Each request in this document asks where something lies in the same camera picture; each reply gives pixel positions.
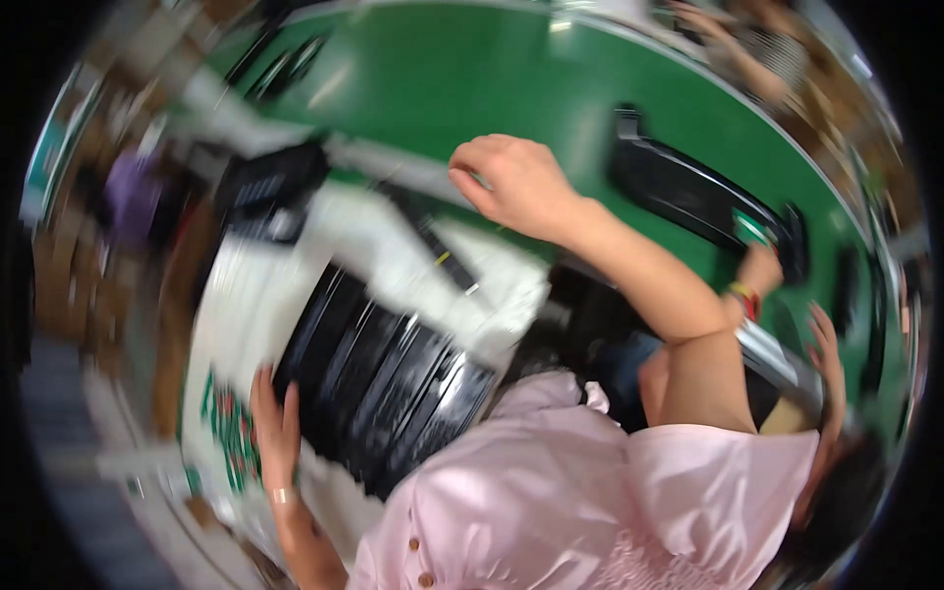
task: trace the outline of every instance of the green table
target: green table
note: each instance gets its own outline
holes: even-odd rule
[[[571,21],[562,25],[566,18]],[[626,29],[555,16],[523,1],[316,8],[284,28],[237,91],[245,93],[279,53],[321,33],[329,41],[307,76],[260,106],[263,114],[442,161],[456,145],[481,134],[546,143],[578,191],[671,250],[716,289],[733,278],[734,256],[640,210],[607,183],[603,163],[614,105],[633,102],[647,116],[649,135],[714,168],[774,210],[797,203],[809,228],[810,279],[772,295],[762,321],[797,354],[805,356],[811,340],[807,303],[831,307],[836,250],[853,243],[865,257],[868,247],[837,193],[781,130],[707,70]],[[245,34],[234,35],[208,59],[221,74],[250,43]],[[530,248],[548,253],[546,244]],[[840,346],[853,404],[871,306],[868,289],[861,289],[857,328]],[[896,307],[891,300],[881,391],[858,407],[889,434],[901,421],[906,382]]]

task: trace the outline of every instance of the pink shirt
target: pink shirt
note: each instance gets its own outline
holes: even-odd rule
[[[523,379],[403,481],[347,588],[749,588],[818,434],[670,425],[627,436],[570,373]]]

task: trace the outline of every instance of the hand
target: hand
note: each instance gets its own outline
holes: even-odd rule
[[[763,301],[784,282],[784,270],[773,250],[760,242],[751,242],[747,255],[737,269],[737,280],[757,293]]]
[[[698,7],[694,7],[685,2],[669,2],[675,16],[689,23],[697,31],[708,35],[709,37],[720,38],[728,34],[724,27],[712,16]]]
[[[298,385],[289,385],[285,407],[281,409],[272,389],[272,365],[256,370],[249,398],[259,458],[262,463],[262,487],[271,493],[279,488],[291,488],[301,450],[298,429]]]
[[[555,243],[586,201],[567,182],[546,145],[509,135],[477,137],[457,147],[449,159],[449,179],[488,219]]]
[[[813,320],[810,321],[810,330],[817,339],[819,350],[809,347],[810,362],[823,376],[826,382],[827,395],[834,410],[846,409],[846,374],[839,360],[839,347],[832,320],[816,303],[810,304]]]

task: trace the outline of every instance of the bracelet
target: bracelet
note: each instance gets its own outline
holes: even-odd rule
[[[731,283],[728,290],[739,296],[741,305],[744,307],[744,313],[751,322],[756,322],[761,315],[761,298],[757,292],[738,280]]]
[[[269,499],[273,504],[290,504],[298,499],[298,492],[295,488],[280,487],[269,493]]]

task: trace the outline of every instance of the black plastic tray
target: black plastic tray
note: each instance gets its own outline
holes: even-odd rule
[[[779,215],[718,172],[646,137],[641,119],[632,105],[615,109],[607,176],[620,192],[639,207],[738,253],[746,247],[734,233],[733,211],[740,211],[774,234],[784,282],[806,280],[806,225],[796,207],[788,205],[784,216]]]
[[[372,301],[329,264],[273,377],[298,382],[302,436],[385,500],[430,455],[465,432],[497,375],[415,318]]]

